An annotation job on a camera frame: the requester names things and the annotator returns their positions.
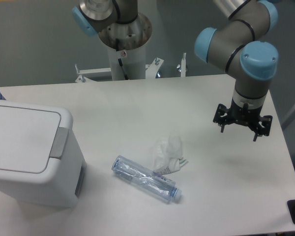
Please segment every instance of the white table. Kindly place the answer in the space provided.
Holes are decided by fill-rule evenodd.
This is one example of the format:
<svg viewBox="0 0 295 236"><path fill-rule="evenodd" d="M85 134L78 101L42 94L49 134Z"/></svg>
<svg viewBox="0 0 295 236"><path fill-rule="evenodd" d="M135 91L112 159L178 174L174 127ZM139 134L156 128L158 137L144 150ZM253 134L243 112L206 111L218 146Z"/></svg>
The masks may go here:
<svg viewBox="0 0 295 236"><path fill-rule="evenodd" d="M287 200L295 173L270 94L269 137L253 142L247 127L213 123L229 107L226 76L0 88L8 100L65 107L88 163L74 209L17 202L0 192L0 236L236 236L295 231ZM179 134L189 163L171 174L182 190L165 204L115 177L123 155L152 168L159 137Z"/></svg>

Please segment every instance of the gray floor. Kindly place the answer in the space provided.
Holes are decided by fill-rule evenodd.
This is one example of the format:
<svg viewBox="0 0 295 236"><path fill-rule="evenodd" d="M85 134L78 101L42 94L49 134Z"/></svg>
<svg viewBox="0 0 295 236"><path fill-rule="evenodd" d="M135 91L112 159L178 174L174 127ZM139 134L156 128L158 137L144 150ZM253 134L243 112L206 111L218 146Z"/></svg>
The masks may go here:
<svg viewBox="0 0 295 236"><path fill-rule="evenodd" d="M0 2L0 86L72 83L74 64L80 69L109 67L98 37L85 36L71 9L78 0L16 0ZM263 41L279 51L271 94L280 119L295 103L295 0L276 4L277 26ZM147 62L165 60L161 72L174 77L187 53L188 76L220 74L193 53L194 41L206 27L222 28L227 19L211 0L139 0L139 10L152 22ZM285 130L295 166L295 121Z"/></svg>

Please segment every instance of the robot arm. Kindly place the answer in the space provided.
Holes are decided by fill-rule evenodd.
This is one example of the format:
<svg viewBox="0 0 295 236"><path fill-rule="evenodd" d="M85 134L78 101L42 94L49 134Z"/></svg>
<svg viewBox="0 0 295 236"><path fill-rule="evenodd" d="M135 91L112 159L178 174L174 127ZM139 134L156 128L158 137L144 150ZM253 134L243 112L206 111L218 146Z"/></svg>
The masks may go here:
<svg viewBox="0 0 295 236"><path fill-rule="evenodd" d="M72 9L88 36L99 36L106 46L113 80L145 79L145 46L151 23L138 13L138 0L80 0Z"/></svg>
<svg viewBox="0 0 295 236"><path fill-rule="evenodd" d="M229 109L219 104L214 122L248 126L258 136L268 136L272 116L260 112L276 73L278 52L271 44L256 41L277 21L277 11L266 0L214 0L231 21L223 30L206 28L198 36L195 53L236 79Z"/></svg>
<svg viewBox="0 0 295 236"><path fill-rule="evenodd" d="M80 28L93 36L112 23L133 22L138 17L138 0L81 0L72 12Z"/></svg>

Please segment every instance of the metal screw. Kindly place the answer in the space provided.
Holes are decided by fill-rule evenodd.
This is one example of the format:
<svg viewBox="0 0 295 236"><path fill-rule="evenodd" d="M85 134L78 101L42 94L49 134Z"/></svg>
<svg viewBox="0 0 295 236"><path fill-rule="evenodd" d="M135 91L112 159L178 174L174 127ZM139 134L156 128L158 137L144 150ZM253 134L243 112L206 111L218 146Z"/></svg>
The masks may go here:
<svg viewBox="0 0 295 236"><path fill-rule="evenodd" d="M178 64L177 66L176 66L176 70L179 72L179 73L181 73L181 65L180 64Z"/></svg>
<svg viewBox="0 0 295 236"><path fill-rule="evenodd" d="M75 69L77 70L77 74L79 74L80 73L80 70L78 69L78 65L77 64L75 64Z"/></svg>
<svg viewBox="0 0 295 236"><path fill-rule="evenodd" d="M159 58L155 58L155 65L158 65L161 60Z"/></svg>
<svg viewBox="0 0 295 236"><path fill-rule="evenodd" d="M162 74L161 74L160 71L158 71L158 72L156 73L156 77L155 77L155 78L157 78L157 79L162 78Z"/></svg>
<svg viewBox="0 0 295 236"><path fill-rule="evenodd" d="M85 83L87 80L85 79L84 75L79 76L79 80L81 80L83 83Z"/></svg>

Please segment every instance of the light blue joint cap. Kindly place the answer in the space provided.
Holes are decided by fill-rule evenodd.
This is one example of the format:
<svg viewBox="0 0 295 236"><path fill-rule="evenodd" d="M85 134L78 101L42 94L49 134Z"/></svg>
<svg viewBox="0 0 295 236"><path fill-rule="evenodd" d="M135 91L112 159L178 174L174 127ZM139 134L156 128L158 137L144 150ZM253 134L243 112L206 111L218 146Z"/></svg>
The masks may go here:
<svg viewBox="0 0 295 236"><path fill-rule="evenodd" d="M216 29L206 28L198 36L195 42L195 54L207 63L208 48Z"/></svg>
<svg viewBox="0 0 295 236"><path fill-rule="evenodd" d="M256 80L270 80L276 73L279 53L269 43L255 41L248 43L240 54L243 70Z"/></svg>
<svg viewBox="0 0 295 236"><path fill-rule="evenodd" d="M276 25L277 20L279 18L276 7L272 3L270 3L270 2L268 2L266 0L260 0L259 3L262 3L263 5L265 5L267 10L269 11L269 14L270 14L270 28L269 28L269 31L270 31Z"/></svg>
<svg viewBox="0 0 295 236"><path fill-rule="evenodd" d="M97 35L96 30L90 25L90 23L85 19L83 14L78 10L78 8L75 6L72 9L74 20L78 23L81 30L87 34L88 36L95 36Z"/></svg>

